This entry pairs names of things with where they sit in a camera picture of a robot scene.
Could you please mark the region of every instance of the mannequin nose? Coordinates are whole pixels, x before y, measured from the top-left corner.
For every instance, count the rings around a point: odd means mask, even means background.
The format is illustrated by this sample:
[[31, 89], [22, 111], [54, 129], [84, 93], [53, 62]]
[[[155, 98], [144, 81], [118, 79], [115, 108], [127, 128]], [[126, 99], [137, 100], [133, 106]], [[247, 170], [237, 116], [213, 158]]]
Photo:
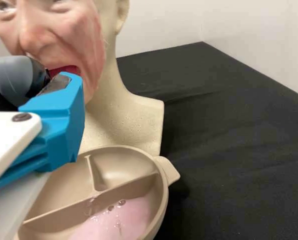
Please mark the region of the mannequin nose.
[[47, 27], [44, 19], [37, 11], [26, 9], [21, 11], [19, 21], [19, 44], [23, 52], [38, 55], [41, 49], [47, 45]]

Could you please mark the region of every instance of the black fabric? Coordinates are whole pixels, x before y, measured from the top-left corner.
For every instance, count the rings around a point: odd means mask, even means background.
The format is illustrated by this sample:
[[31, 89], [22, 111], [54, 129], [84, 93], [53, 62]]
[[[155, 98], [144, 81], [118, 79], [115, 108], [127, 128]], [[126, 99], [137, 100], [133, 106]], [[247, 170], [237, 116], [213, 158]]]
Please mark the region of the black fabric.
[[200, 42], [118, 59], [163, 100], [170, 186], [158, 240], [298, 240], [298, 94]]

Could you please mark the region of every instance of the beige plate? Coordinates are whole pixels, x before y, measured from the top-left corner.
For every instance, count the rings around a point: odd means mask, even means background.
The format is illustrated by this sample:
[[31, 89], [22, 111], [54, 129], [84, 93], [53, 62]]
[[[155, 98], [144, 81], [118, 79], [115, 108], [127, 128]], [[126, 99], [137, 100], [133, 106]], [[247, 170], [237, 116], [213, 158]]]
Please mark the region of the beige plate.
[[93, 197], [92, 204], [104, 209], [121, 199], [148, 196], [151, 221], [139, 239], [152, 240], [164, 218], [168, 186], [179, 178], [166, 158], [134, 147], [88, 151], [51, 174], [15, 239], [68, 240], [88, 219], [86, 206]]

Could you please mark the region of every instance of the pink puree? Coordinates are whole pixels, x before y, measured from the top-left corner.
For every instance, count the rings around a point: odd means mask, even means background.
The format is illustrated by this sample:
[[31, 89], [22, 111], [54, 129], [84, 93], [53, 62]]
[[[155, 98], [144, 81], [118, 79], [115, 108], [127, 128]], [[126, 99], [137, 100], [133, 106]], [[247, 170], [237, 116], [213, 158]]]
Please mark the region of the pink puree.
[[112, 206], [90, 217], [69, 240], [137, 240], [150, 224], [148, 198], [121, 200]]

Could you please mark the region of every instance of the mannequin neck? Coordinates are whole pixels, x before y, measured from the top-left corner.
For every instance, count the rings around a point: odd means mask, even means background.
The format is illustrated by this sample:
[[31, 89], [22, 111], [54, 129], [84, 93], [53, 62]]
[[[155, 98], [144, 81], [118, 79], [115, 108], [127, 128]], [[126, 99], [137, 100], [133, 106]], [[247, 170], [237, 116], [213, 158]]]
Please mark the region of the mannequin neck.
[[105, 108], [115, 103], [124, 102], [129, 95], [132, 93], [123, 84], [115, 54], [110, 54], [99, 80], [98, 89], [86, 104], [86, 111], [91, 113], [99, 106]]
[[129, 92], [121, 79], [115, 54], [107, 56], [98, 86], [85, 106], [79, 152], [121, 144], [159, 155], [164, 103]]

